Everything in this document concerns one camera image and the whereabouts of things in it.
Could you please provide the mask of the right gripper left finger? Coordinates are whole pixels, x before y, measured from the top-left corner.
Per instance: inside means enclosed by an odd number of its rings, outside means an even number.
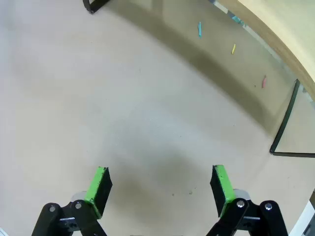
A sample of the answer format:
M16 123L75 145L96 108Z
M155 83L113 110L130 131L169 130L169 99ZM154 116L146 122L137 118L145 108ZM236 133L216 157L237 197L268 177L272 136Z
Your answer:
M98 220L103 212L112 188L107 167L98 167L83 199L61 207L57 203L43 206L31 236L107 236Z

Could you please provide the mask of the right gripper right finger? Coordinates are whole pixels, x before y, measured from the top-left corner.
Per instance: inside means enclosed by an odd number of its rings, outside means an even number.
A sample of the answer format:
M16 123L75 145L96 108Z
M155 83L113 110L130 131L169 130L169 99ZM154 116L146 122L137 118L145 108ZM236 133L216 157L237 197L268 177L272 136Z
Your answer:
M234 189L224 165L214 165L210 186L219 220L206 236L234 236L238 230L250 236L288 236L279 205L266 200L256 205L245 190Z

